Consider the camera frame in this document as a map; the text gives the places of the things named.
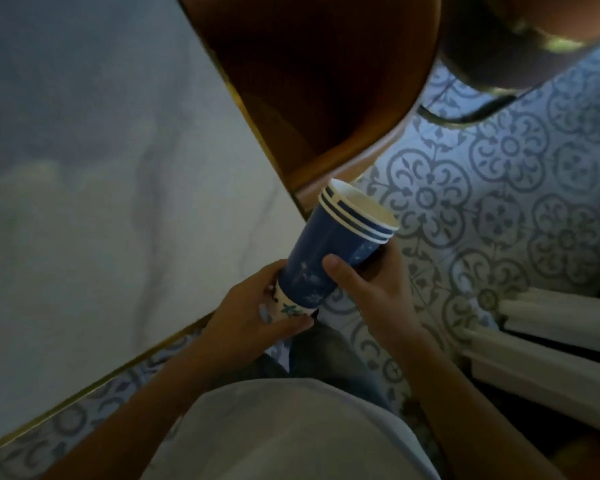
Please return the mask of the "person's left hand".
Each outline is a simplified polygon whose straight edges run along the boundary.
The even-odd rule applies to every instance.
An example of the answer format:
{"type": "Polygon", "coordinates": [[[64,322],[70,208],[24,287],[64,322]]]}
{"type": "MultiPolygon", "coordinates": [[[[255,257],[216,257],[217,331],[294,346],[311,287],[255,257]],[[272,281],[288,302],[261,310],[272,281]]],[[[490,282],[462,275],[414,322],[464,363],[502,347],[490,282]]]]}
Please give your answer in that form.
{"type": "Polygon", "coordinates": [[[238,370],[273,346],[261,345],[261,328],[272,323],[261,312],[265,311],[265,298],[286,263],[286,259],[279,259],[234,285],[195,339],[192,361],[203,383],[238,370]]]}

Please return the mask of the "person's right hand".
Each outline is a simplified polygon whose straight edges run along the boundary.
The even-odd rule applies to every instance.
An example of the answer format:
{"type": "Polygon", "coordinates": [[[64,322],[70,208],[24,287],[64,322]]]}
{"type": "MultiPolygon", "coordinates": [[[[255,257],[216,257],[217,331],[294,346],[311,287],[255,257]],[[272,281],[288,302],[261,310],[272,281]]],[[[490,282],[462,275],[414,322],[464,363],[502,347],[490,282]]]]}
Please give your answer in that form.
{"type": "Polygon", "coordinates": [[[369,332],[389,354],[398,359],[421,336],[410,286],[402,273],[398,241],[391,238],[357,270],[368,282],[368,291],[352,301],[369,332]]]}

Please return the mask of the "blue paper cup white base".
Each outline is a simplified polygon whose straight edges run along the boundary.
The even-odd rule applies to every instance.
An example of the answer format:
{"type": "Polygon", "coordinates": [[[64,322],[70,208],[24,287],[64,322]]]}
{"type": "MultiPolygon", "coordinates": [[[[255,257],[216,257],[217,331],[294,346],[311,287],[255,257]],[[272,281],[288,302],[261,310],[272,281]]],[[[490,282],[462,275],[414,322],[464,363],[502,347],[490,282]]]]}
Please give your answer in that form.
{"type": "Polygon", "coordinates": [[[322,266],[325,256],[334,254],[358,266],[398,228],[391,211],[354,186],[332,179],[278,275],[267,304],[271,320],[312,315],[336,290],[322,266]]]}

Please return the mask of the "person's right forearm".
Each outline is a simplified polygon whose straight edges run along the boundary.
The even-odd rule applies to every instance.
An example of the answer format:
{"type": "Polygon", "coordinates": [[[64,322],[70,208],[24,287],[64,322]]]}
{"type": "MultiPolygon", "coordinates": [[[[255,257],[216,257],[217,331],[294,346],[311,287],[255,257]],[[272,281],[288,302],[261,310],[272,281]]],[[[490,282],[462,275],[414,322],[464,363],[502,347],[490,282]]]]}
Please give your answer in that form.
{"type": "Polygon", "coordinates": [[[421,328],[384,345],[399,364],[456,480],[566,480],[421,328]]]}

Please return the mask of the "person's left forearm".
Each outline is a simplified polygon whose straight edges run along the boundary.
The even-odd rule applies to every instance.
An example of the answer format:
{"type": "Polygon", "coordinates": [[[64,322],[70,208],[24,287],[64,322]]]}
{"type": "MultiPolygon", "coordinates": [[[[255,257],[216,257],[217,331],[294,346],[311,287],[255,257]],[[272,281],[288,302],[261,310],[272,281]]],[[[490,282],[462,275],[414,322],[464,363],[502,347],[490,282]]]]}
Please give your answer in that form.
{"type": "Polygon", "coordinates": [[[176,420],[230,357],[219,341],[196,339],[40,480],[139,480],[176,420]]]}

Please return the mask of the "person's blue jeans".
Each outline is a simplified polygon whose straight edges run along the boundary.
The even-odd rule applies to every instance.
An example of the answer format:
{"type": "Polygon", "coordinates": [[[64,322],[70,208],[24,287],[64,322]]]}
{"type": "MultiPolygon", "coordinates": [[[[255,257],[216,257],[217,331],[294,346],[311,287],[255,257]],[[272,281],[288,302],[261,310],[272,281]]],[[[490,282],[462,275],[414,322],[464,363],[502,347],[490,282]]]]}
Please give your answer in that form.
{"type": "Polygon", "coordinates": [[[236,371],[222,373],[210,389],[254,379],[315,379],[393,411],[368,366],[341,332],[317,321],[289,343],[288,369],[263,353],[236,371]]]}

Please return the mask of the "person's white shirt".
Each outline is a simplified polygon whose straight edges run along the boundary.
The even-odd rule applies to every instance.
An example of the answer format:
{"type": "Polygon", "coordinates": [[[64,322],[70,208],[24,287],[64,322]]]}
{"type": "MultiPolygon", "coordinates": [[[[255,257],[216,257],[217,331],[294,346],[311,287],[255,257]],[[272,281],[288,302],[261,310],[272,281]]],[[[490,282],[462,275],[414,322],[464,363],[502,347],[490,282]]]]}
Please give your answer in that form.
{"type": "Polygon", "coordinates": [[[314,379],[202,396],[141,480],[440,480],[407,425],[314,379]]]}

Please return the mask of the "brown wooden chair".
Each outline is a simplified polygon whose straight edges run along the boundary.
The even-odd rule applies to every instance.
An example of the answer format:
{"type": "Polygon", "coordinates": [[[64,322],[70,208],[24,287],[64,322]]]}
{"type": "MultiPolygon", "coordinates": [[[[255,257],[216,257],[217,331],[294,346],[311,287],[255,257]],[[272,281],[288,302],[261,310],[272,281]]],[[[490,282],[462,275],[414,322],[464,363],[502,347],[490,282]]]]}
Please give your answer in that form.
{"type": "Polygon", "coordinates": [[[403,135],[438,54],[442,0],[178,1],[305,211],[403,135]]]}

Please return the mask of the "white slatted radiator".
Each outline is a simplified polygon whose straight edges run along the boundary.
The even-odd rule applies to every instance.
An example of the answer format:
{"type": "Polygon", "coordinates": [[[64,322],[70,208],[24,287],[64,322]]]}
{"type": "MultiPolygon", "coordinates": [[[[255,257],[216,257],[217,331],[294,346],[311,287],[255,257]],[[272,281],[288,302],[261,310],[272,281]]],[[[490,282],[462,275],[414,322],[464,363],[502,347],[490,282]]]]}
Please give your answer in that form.
{"type": "Polygon", "coordinates": [[[472,376],[600,431],[600,298],[530,288],[498,311],[467,332],[472,376]]]}

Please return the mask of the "dark chair with metal frame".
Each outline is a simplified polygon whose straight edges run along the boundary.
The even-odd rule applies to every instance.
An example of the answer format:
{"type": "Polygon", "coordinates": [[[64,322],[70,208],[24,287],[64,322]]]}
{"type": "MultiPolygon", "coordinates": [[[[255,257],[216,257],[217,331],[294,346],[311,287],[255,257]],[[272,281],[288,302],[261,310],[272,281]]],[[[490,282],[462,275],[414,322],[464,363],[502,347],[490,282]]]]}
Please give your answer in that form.
{"type": "Polygon", "coordinates": [[[442,0],[440,61],[492,99],[459,118],[417,113],[440,127],[477,125],[599,46],[600,0],[442,0]]]}

